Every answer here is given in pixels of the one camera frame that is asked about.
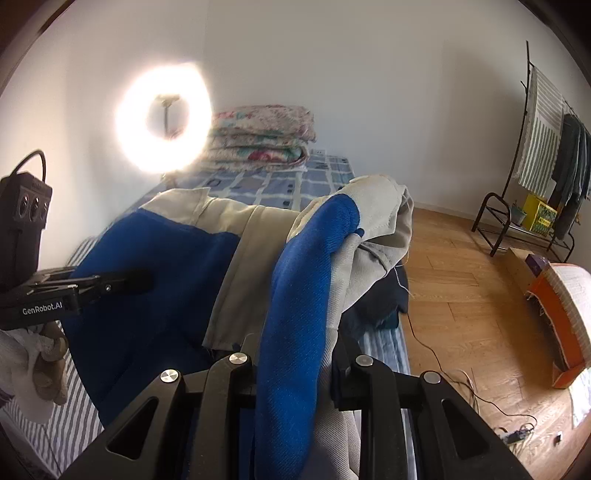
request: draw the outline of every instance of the striped bedsheet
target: striped bedsheet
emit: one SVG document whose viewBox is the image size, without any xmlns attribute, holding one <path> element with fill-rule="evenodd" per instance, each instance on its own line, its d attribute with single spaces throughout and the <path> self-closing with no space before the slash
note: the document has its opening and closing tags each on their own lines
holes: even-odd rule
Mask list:
<svg viewBox="0 0 591 480">
<path fill-rule="evenodd" d="M 335 193 L 354 175 L 346 158 L 319 157 L 307 163 L 308 171 L 291 172 L 204 172 L 183 173 L 177 184 L 180 188 L 209 187 L 210 195 L 231 198 L 251 205 L 266 205 L 292 210 L 303 210 L 316 197 Z M 160 183 L 139 199 L 123 215 L 132 212 L 160 192 Z M 100 235 L 84 240 L 67 265 L 78 265 L 100 239 Z M 410 375 L 408 353 L 402 329 L 376 330 L 365 333 L 360 347 L 364 353 L 386 363 L 395 371 Z M 4 407 L 6 413 L 22 431 L 47 468 L 59 476 L 102 432 L 98 412 L 86 393 L 70 354 L 66 356 L 65 373 L 68 402 L 55 407 L 47 427 L 26 420 L 14 401 Z M 416 478 L 414 451 L 410 437 L 410 421 L 403 416 L 407 432 L 410 479 Z"/>
</svg>

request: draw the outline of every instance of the clothes rack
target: clothes rack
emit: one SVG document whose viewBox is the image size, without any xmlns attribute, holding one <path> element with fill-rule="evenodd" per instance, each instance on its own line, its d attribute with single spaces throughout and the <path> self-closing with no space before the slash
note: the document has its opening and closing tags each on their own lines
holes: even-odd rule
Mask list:
<svg viewBox="0 0 591 480">
<path fill-rule="evenodd" d="M 574 250 L 574 236 L 571 232 L 572 226 L 571 226 L 571 229 L 569 229 L 569 231 L 568 231 L 568 236 L 571 239 L 570 245 L 565 240 L 557 239 L 556 233 L 553 230 L 552 230 L 552 237 L 551 237 L 551 239 L 548 240 L 548 238 L 544 235 L 541 235 L 539 233 L 530 232 L 529 230 L 526 230 L 525 228 L 523 228 L 521 226 L 511 223 L 511 207 L 510 207 L 509 203 L 505 200 L 505 195 L 507 193 L 507 189 L 509 188 L 509 183 L 511 182 L 511 177 L 513 176 L 513 172 L 515 171 L 515 165 L 517 163 L 517 158 L 519 156 L 519 146 L 521 145 L 521 139 L 523 138 L 523 130 L 525 128 L 525 119 L 527 117 L 528 97 L 529 97 L 528 94 L 529 94 L 529 87 L 530 87 L 531 68 L 534 67 L 534 64 L 530 60 L 530 43 L 528 41 L 525 42 L 525 47 L 527 50 L 527 83 L 521 82 L 521 84 L 525 88 L 525 104 L 524 104 L 524 108 L 523 108 L 523 117 L 521 119 L 521 130 L 519 131 L 519 140 L 517 141 L 517 147 L 515 149 L 515 155 L 513 157 L 511 169 L 509 171 L 509 174 L 507 175 L 507 181 L 505 182 L 505 187 L 503 188 L 503 192 L 500 195 L 496 192 L 489 192 L 486 194 L 486 196 L 482 200 L 482 204 L 480 206 L 480 211 L 478 212 L 476 220 L 474 220 L 474 224 L 472 225 L 472 232 L 478 231 L 482 235 L 482 237 L 484 238 L 486 243 L 488 243 L 490 245 L 491 257 L 494 257 L 495 254 L 497 253 L 497 251 L 499 251 L 499 250 L 506 251 L 507 247 L 502 247 L 501 243 L 505 238 L 512 238 L 514 240 L 519 240 L 519 241 L 526 243 L 526 244 L 536 245 L 538 247 L 545 248 L 547 252 L 551 251 L 556 256 L 556 258 L 558 258 L 560 261 L 566 263 L 569 260 L 571 254 L 573 253 L 573 250 Z M 563 99 L 563 101 L 566 104 L 566 106 L 570 109 L 571 113 L 580 121 L 579 116 L 575 113 L 574 109 L 570 106 L 570 104 L 565 99 Z M 488 202 L 492 198 L 498 200 L 505 208 L 505 211 L 489 206 Z M 490 229 L 480 226 L 480 220 L 482 219 L 482 214 L 484 213 L 485 210 L 487 210 L 496 219 L 496 221 L 498 221 L 499 224 L 502 225 L 502 229 L 500 232 L 495 232 L 493 230 L 490 230 Z M 509 235 L 508 234 L 509 230 L 518 232 L 518 233 L 525 235 L 525 236 Z M 494 235 L 497 235 L 497 238 L 496 238 L 496 241 L 494 244 L 492 243 L 491 239 L 486 235 L 487 233 L 492 233 Z M 567 250 L 566 256 L 564 258 L 561 258 L 559 256 L 559 254 L 556 253 L 556 251 L 554 250 L 554 247 L 560 247 L 560 248 Z"/>
</svg>

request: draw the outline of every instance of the purple box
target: purple box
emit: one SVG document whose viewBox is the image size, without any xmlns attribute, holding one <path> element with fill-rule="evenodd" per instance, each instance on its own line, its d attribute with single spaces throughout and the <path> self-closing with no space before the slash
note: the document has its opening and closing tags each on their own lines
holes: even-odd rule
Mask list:
<svg viewBox="0 0 591 480">
<path fill-rule="evenodd" d="M 547 258 L 544 258 L 541 255 L 529 254 L 525 259 L 525 263 L 527 263 L 527 266 L 537 277 L 544 271 L 546 265 L 548 265 L 550 262 Z"/>
</svg>

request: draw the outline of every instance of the metal screw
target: metal screw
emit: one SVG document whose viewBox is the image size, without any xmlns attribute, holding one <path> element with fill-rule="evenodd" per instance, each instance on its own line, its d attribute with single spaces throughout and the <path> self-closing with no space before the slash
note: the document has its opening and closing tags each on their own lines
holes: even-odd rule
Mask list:
<svg viewBox="0 0 591 480">
<path fill-rule="evenodd" d="M 234 365 L 243 364 L 248 360 L 248 355 L 242 352 L 233 353 L 230 355 L 230 363 Z"/>
<path fill-rule="evenodd" d="M 438 384 L 441 381 L 441 375 L 437 372 L 425 372 L 423 378 L 425 379 L 425 382 L 433 385 Z"/>
<path fill-rule="evenodd" d="M 176 382 L 178 378 L 178 372 L 176 370 L 165 370 L 164 372 L 162 372 L 160 374 L 160 380 L 162 380 L 164 383 L 172 383 L 172 382 Z"/>
<path fill-rule="evenodd" d="M 355 359 L 355 363 L 357 363 L 360 367 L 371 367 L 374 364 L 374 359 L 369 355 L 359 355 Z"/>
</svg>

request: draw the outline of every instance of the blue checkered bedsheet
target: blue checkered bedsheet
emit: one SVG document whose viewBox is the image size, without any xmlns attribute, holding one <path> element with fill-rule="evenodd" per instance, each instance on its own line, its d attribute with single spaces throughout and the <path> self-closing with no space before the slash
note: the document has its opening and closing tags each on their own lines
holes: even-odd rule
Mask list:
<svg viewBox="0 0 591 480">
<path fill-rule="evenodd" d="M 301 211 L 315 198 L 330 195 L 349 183 L 354 175 L 346 158 L 312 155 L 307 171 L 186 171 L 177 178 L 182 189 L 209 187 L 212 197 L 229 198 L 247 205 L 265 205 Z M 164 184 L 142 197 L 135 210 L 166 190 Z"/>
</svg>

